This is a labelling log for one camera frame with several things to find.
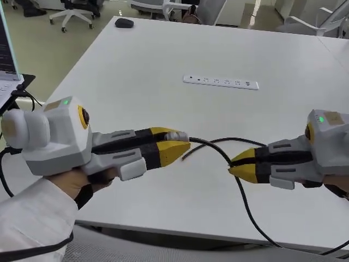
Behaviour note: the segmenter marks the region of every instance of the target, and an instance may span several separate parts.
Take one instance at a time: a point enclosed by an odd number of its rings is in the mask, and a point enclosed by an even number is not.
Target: black mouse
[[[125,18],[119,18],[115,22],[115,26],[118,28],[132,28],[135,23]]]

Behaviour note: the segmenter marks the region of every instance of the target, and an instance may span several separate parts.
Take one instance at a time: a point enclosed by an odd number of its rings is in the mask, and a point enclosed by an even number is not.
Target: power outlet
[[[256,81],[241,80],[241,79],[212,78],[207,76],[185,75],[183,77],[183,82],[191,83],[191,84],[199,84],[199,85],[225,86],[225,87],[259,90],[259,86]]]

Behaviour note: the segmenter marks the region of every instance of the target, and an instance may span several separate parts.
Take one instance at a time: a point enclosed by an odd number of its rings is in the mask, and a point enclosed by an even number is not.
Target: laptop
[[[11,97],[11,92],[24,82],[18,72],[2,3],[0,2],[0,108]]]

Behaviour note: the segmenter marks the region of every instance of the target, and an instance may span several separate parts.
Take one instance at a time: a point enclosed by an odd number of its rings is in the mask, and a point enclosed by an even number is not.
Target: laptop screen
[[[0,80],[18,80],[20,76],[1,2],[0,17]]]

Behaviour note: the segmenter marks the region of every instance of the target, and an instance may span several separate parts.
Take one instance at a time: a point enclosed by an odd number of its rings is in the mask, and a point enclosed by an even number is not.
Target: tabletop
[[[349,40],[332,37],[318,38],[338,62],[349,72]]]
[[[116,19],[49,99],[77,96],[94,132],[160,126],[208,140],[235,136],[269,143],[302,134],[312,109],[349,112],[349,75],[317,37],[141,19],[120,29]],[[253,80],[260,90],[186,84],[187,74]],[[232,158],[251,147],[220,146]],[[20,156],[6,156],[3,163],[15,193],[35,180]],[[349,203],[324,187],[243,185],[254,218],[274,241],[332,248],[348,240]],[[78,220],[266,242],[249,221],[227,164],[210,148],[140,178],[114,181],[79,211]]]

